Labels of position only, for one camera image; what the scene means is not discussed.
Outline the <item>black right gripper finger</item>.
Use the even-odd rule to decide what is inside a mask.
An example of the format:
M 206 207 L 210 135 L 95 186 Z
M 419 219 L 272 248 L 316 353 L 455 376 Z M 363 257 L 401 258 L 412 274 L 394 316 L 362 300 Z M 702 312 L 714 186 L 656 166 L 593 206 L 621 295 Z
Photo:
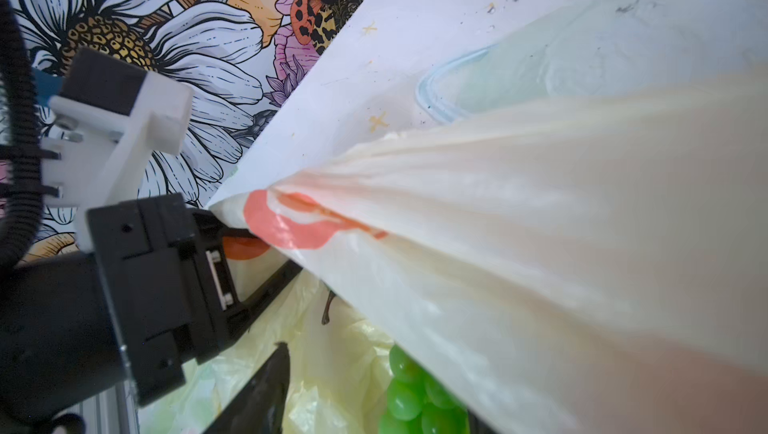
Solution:
M 275 351 L 204 433 L 282 433 L 289 385 L 289 348 L 278 342 Z

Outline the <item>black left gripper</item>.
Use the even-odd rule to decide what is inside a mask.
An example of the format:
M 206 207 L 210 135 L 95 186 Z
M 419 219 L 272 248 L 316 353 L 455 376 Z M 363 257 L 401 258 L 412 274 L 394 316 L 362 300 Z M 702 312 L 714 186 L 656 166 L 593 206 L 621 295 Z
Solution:
M 240 297 L 224 241 L 255 240 L 178 194 L 86 213 L 118 348 L 136 402 L 147 406 L 185 382 L 183 365 L 234 345 L 298 275 L 290 260 Z

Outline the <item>translucent cream plastic bag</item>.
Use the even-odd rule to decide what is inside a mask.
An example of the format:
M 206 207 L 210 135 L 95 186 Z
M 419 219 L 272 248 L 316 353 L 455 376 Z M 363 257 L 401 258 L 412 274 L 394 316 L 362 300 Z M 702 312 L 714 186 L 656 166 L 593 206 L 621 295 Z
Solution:
M 767 429 L 767 70 L 538 100 L 298 172 L 248 155 L 213 211 L 301 267 L 139 413 L 200 433 L 290 349 L 288 433 L 376 428 L 402 348 L 499 433 Z

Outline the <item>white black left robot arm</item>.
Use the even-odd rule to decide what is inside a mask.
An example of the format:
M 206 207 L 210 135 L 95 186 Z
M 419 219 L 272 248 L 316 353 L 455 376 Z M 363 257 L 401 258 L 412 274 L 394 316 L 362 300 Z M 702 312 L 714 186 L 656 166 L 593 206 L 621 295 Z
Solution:
M 228 239 L 250 240 L 178 194 L 86 215 L 94 246 L 1 277 L 1 429 L 85 428 L 70 408 L 120 382 L 146 406 L 185 382 L 187 361 L 233 346 L 299 274 L 281 261 L 237 294 Z

